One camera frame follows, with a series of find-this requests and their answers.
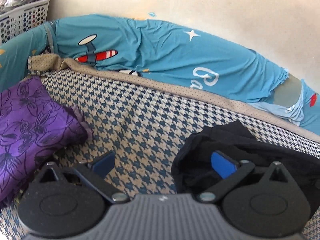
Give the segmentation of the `black t-shirt red lettering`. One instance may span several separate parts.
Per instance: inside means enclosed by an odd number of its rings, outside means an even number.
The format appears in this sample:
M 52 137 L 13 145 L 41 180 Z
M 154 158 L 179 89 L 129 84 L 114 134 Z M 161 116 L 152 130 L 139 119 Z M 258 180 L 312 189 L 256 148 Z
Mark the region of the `black t-shirt red lettering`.
M 258 141 L 239 121 L 206 126 L 185 140 L 171 166 L 178 193 L 197 195 L 222 179 L 212 167 L 211 156 L 215 151 L 234 161 L 251 161 L 259 168 L 269 167 L 274 161 L 282 162 L 305 194 L 311 213 L 319 208 L 319 159 Z

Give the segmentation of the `houndstooth blue beige bed sheet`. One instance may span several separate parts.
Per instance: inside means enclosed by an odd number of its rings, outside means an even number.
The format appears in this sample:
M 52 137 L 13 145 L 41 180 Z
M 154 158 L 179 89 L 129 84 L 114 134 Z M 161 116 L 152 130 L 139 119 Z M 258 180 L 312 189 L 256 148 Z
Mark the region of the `houndstooth blue beige bed sheet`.
M 130 197 L 164 197 L 177 193 L 171 166 L 185 140 L 206 126 L 234 121 L 241 122 L 258 141 L 319 159 L 318 135 L 247 103 L 120 72 L 100 72 L 54 54 L 34 56 L 30 61 L 27 79 L 38 77 L 57 103 L 78 106 L 93 136 L 83 144 L 68 145 L 52 154 L 28 178 L 10 205 L 1 207 L 1 233 L 8 239 L 24 237 L 18 206 L 47 161 L 67 167 L 113 151 L 115 167 L 106 176 L 110 184 Z M 319 208 L 311 214 L 303 236 L 319 239 Z

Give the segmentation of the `purple floral garment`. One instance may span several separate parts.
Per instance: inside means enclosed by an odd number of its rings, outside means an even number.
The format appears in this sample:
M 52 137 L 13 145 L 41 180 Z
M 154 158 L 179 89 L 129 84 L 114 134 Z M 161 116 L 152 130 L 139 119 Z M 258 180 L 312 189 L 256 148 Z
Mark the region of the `purple floral garment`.
M 92 139 L 78 106 L 54 101 L 38 77 L 1 93 L 1 207 L 52 154 Z

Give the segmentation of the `blue cartoon print bedding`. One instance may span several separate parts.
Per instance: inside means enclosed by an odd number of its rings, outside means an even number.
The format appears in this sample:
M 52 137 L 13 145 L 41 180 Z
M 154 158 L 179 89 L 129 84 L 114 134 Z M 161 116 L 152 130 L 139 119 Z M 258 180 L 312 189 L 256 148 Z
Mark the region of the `blue cartoon print bedding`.
M 160 20 L 85 15 L 46 22 L 1 45 L 1 90 L 49 51 L 112 70 L 211 92 L 319 133 L 319 94 L 258 52 Z

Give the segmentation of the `white perforated laundry basket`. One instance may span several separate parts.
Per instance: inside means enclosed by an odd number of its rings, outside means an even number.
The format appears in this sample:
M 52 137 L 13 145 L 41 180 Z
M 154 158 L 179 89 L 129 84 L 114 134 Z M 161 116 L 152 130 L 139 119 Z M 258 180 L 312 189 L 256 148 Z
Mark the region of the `white perforated laundry basket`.
M 1 14 L 1 44 L 47 20 L 50 0 L 39 0 Z

